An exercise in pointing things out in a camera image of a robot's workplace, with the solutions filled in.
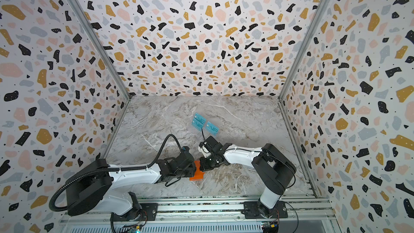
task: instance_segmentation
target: orange object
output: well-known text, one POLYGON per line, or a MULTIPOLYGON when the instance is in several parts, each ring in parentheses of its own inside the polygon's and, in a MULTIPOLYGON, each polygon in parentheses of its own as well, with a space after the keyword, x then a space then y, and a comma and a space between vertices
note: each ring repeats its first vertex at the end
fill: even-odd
POLYGON ((190 178, 190 181, 201 181, 203 180, 204 172, 200 170, 200 161, 196 160, 194 163, 197 170, 195 171, 194 177, 190 178))

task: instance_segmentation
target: terrazzo patterned wall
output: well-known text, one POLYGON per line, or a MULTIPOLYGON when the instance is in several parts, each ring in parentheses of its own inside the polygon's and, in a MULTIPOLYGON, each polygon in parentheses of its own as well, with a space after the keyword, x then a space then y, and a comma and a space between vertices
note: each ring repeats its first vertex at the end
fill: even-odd
POLYGON ((0 232, 53 232, 50 197, 101 155, 127 101, 65 0, 0 5, 0 232))
POLYGON ((319 0, 79 0, 132 95, 278 95, 319 0))
POLYGON ((414 232, 414 0, 332 0, 282 99, 343 232, 414 232))

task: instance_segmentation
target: marble surface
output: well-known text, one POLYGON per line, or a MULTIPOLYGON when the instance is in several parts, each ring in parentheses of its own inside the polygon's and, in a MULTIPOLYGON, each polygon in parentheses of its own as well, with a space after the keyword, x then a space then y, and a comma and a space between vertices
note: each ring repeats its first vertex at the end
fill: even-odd
MULTIPOLYGON (((195 159, 201 132, 192 125, 198 112, 208 122, 220 128, 215 136, 223 145, 227 142, 240 147, 275 145, 296 166, 296 183, 285 194, 308 193, 302 169, 277 105, 270 96, 135 96, 132 98, 115 141, 106 158, 116 165, 138 165, 151 162, 166 135, 174 134, 181 146, 188 146, 195 159)), ((210 133, 204 130, 205 137, 210 133)), ((179 149, 172 138, 160 158, 176 157, 179 149)), ((172 186, 135 184, 119 188, 139 197, 189 197, 261 195, 264 184, 256 171, 239 164, 221 166, 204 174, 202 181, 183 178, 172 186)))

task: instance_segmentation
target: black mounting plate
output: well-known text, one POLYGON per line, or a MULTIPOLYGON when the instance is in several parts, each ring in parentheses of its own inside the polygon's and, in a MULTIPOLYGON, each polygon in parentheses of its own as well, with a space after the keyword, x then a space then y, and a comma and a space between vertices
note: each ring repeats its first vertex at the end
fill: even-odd
MULTIPOLYGON (((154 221, 155 216, 157 215, 158 203, 140 203, 140 204, 142 206, 142 209, 140 211, 144 215, 143 219, 141 219, 142 223, 145 222, 145 212, 147 213, 147 216, 148 216, 147 221, 154 221)), ((128 220, 119 215, 114 214, 113 221, 128 221, 128 220)))
MULTIPOLYGON (((245 215, 246 219, 267 219, 260 215, 259 212, 259 206, 256 202, 244 202, 243 203, 244 210, 242 211, 242 214, 245 215)), ((287 210, 286 205, 284 201, 278 201, 276 203, 276 210, 279 212, 279 218, 280 219, 286 219, 287 218, 287 210)), ((277 213, 276 210, 271 218, 268 219, 276 219, 277 213)))

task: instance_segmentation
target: side wall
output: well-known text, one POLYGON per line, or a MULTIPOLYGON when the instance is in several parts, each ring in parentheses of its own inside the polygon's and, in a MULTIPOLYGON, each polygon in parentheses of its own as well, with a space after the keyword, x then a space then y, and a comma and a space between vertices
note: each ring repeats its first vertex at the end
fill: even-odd
POLYGON ((281 99, 344 232, 414 232, 413 2, 332 0, 281 99))
POLYGON ((278 95, 319 0, 79 0, 132 95, 278 95))
POLYGON ((0 231, 53 232, 50 197, 105 150, 126 100, 65 0, 0 5, 0 231))

